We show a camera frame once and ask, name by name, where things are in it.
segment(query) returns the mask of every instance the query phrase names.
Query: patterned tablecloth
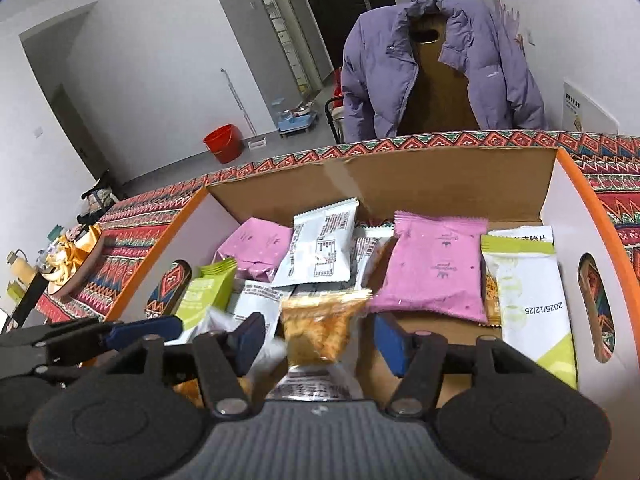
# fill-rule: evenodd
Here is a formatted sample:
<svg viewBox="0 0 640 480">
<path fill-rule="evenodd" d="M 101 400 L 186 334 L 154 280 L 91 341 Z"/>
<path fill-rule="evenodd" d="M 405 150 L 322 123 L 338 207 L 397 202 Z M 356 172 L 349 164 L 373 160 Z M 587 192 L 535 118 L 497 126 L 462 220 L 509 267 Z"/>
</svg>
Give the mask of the patterned tablecloth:
<svg viewBox="0 0 640 480">
<path fill-rule="evenodd" d="M 56 321 L 104 318 L 150 248 L 201 186 L 326 158 L 435 146 L 566 149 L 600 197 L 640 279 L 640 139 L 562 132 L 457 132 L 369 140 L 267 158 L 123 200 L 100 221 L 108 240 L 87 282 L 64 300 L 44 294 L 37 309 Z"/>
</svg>

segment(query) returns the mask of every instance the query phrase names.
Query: pink snack package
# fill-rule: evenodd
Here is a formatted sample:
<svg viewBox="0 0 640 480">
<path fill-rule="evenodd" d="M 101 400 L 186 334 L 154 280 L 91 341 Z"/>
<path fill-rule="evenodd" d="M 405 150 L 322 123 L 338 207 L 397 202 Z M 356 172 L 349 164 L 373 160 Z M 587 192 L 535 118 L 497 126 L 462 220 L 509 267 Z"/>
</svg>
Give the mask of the pink snack package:
<svg viewBox="0 0 640 480">
<path fill-rule="evenodd" d="M 396 237 L 372 312 L 429 310 L 486 323 L 480 237 L 488 221 L 396 212 Z"/>
<path fill-rule="evenodd" d="M 214 262 L 235 258 L 236 278 L 271 283 L 291 243 L 292 229 L 249 218 L 216 251 Z"/>
</svg>

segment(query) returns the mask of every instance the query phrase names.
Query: purple puffer jacket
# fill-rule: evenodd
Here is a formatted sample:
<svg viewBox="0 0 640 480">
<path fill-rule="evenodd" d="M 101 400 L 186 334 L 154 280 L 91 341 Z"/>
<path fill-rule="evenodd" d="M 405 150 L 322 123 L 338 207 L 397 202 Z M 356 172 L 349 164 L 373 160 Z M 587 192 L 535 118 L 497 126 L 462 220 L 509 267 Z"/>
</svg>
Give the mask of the purple puffer jacket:
<svg viewBox="0 0 640 480">
<path fill-rule="evenodd" d="M 515 40 L 480 0 L 417 0 L 361 14 L 344 44 L 345 142 L 395 137 L 418 75 L 408 30 L 428 12 L 448 17 L 440 61 L 469 80 L 482 130 L 546 130 L 540 90 Z"/>
</svg>

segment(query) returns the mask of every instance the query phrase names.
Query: red bucket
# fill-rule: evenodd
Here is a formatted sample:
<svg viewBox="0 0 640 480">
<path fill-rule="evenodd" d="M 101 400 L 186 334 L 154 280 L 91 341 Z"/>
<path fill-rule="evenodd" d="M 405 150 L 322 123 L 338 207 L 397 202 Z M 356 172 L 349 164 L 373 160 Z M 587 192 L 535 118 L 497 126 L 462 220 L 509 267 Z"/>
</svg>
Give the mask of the red bucket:
<svg viewBox="0 0 640 480">
<path fill-rule="evenodd" d="M 213 130 L 202 142 L 222 164 L 236 160 L 244 149 L 240 130 L 232 124 L 225 124 L 225 126 Z"/>
</svg>

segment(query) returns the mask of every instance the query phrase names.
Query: jacket collar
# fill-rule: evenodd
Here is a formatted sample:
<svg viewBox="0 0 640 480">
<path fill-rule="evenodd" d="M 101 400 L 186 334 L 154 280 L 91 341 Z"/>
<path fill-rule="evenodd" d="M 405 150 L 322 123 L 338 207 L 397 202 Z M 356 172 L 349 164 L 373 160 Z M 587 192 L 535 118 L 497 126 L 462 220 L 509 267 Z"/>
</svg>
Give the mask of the jacket collar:
<svg viewBox="0 0 640 480">
<path fill-rule="evenodd" d="M 471 20 L 462 10 L 459 0 L 415 0 L 396 7 L 398 15 L 386 45 L 388 56 L 414 61 L 409 40 L 411 19 L 424 14 L 442 13 L 447 17 L 447 30 L 439 61 L 465 72 L 466 50 L 473 42 L 473 31 Z"/>
</svg>

